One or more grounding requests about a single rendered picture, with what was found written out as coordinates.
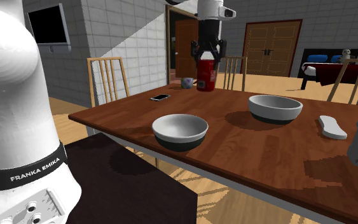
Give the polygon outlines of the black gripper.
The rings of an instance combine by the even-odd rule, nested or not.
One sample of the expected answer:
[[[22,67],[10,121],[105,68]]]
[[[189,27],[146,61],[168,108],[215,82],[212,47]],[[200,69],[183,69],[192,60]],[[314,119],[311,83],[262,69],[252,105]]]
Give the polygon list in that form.
[[[191,42],[191,56],[199,61],[204,51],[210,51],[214,58],[214,70],[217,69],[221,59],[226,57],[227,40],[218,38],[220,21],[214,19],[199,20],[198,42]]]

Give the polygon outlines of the brown open door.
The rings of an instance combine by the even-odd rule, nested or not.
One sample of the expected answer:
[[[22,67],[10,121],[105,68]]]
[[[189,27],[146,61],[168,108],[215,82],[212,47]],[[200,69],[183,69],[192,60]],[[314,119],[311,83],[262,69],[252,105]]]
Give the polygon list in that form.
[[[196,62],[191,55],[191,42],[198,39],[198,20],[178,20],[175,26],[176,78],[196,78]]]

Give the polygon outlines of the red can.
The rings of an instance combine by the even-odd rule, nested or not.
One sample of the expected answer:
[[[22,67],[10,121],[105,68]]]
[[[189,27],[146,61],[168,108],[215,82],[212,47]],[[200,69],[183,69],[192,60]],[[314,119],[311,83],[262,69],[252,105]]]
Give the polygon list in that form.
[[[196,89],[211,92],[215,89],[216,70],[214,60],[199,60],[197,64]]]

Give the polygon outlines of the light wooden chair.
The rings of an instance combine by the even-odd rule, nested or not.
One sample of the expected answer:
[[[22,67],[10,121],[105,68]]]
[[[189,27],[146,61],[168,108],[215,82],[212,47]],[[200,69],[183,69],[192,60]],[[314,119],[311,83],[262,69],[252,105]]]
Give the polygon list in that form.
[[[349,62],[358,62],[358,59],[345,59],[344,64],[343,64],[343,66],[342,66],[342,68],[340,70],[340,73],[339,73],[339,75],[338,75],[338,77],[337,77],[337,79],[336,79],[336,81],[335,81],[335,83],[334,83],[334,85],[333,85],[333,87],[331,89],[331,92],[330,92],[330,94],[329,94],[329,96],[327,98],[328,102],[332,101],[332,99],[334,97],[334,94],[336,93],[336,90],[337,90],[337,88],[338,88],[338,86],[339,86],[339,84],[341,82],[341,79],[343,78],[343,76],[345,74],[345,71],[346,71],[346,69],[348,67]],[[350,99],[348,101],[348,104],[352,104],[352,101],[353,101],[353,99],[355,97],[355,93],[357,91],[357,87],[358,87],[358,75],[357,75],[357,79],[355,81],[354,88],[353,88],[353,91],[351,93]]]
[[[240,91],[245,90],[247,57],[226,56],[221,59],[216,69],[215,87],[234,90],[236,82],[240,83]]]
[[[125,87],[125,93],[128,97],[130,95],[127,83],[127,77],[123,65],[123,59],[121,57],[93,57],[87,58],[87,69],[88,69],[88,82],[90,88],[90,102],[91,107],[95,107],[95,92],[93,87],[93,74],[92,74],[92,62],[97,62],[100,70],[100,77],[102,78],[102,84],[104,89],[104,95],[106,102],[111,102],[113,100],[113,95],[115,99],[118,98],[117,89],[116,89],[116,78],[114,74],[113,61],[117,60],[120,63],[120,71],[123,80],[123,85]]]

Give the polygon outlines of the brown double door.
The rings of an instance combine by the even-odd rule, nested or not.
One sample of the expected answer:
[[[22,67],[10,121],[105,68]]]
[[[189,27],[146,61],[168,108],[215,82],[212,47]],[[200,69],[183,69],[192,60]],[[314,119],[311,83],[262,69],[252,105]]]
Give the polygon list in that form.
[[[289,77],[302,19],[246,24],[243,73]]]

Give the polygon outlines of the white bowl with black base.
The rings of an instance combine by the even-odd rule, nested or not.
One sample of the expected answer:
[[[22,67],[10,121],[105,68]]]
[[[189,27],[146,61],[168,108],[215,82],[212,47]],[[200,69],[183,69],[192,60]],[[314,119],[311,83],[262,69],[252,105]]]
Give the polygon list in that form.
[[[261,122],[286,125],[298,117],[303,104],[278,95],[253,95],[249,97],[248,108],[251,115]]]
[[[209,124],[195,115],[171,114],[157,118],[152,130],[157,142],[164,148],[185,152],[201,145]]]

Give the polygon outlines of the brown wooden table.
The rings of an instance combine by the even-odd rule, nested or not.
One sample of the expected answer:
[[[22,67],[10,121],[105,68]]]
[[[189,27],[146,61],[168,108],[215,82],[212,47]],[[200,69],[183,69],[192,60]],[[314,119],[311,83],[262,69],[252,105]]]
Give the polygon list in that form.
[[[168,94],[162,101],[150,98]],[[112,135],[154,157],[167,157],[187,170],[200,169],[326,217],[326,224],[358,224],[358,166],[347,150],[357,130],[358,106],[303,100],[287,125],[254,119],[249,93],[217,89],[199,92],[171,84],[70,115],[70,119]],[[177,153],[160,146],[151,125],[157,118],[186,113],[207,121],[203,143]],[[331,116],[344,140],[322,134],[320,115]]]

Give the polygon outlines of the bed with red blanket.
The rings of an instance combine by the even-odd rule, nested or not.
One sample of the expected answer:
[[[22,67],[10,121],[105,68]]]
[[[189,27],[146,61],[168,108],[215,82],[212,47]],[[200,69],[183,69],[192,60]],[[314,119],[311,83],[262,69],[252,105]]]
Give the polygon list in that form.
[[[334,84],[343,66],[340,59],[343,52],[349,52],[352,59],[358,56],[358,49],[305,49],[298,74],[298,78],[303,78],[300,89],[306,88],[308,80],[319,82],[321,86]],[[358,64],[349,62],[340,82],[355,83],[357,75]]]

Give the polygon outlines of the white remote control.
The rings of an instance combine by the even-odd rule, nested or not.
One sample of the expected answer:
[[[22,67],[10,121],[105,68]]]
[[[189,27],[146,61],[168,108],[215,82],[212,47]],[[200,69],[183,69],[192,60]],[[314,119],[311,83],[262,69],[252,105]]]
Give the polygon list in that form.
[[[335,118],[327,115],[320,115],[319,123],[322,127],[322,134],[331,139],[344,140],[347,133],[341,129]]]

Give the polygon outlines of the dark robot stand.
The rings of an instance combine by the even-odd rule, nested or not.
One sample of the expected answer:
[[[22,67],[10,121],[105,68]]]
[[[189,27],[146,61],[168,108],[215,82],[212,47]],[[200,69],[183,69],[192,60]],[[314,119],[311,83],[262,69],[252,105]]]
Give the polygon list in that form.
[[[65,150],[82,190],[66,224],[196,224],[194,191],[106,135]]]

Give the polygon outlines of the black window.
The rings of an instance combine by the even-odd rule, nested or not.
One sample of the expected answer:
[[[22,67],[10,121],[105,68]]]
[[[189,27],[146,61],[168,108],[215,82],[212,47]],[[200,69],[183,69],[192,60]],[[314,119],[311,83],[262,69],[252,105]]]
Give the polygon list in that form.
[[[71,42],[62,3],[27,13],[32,35],[41,53],[70,53]]]

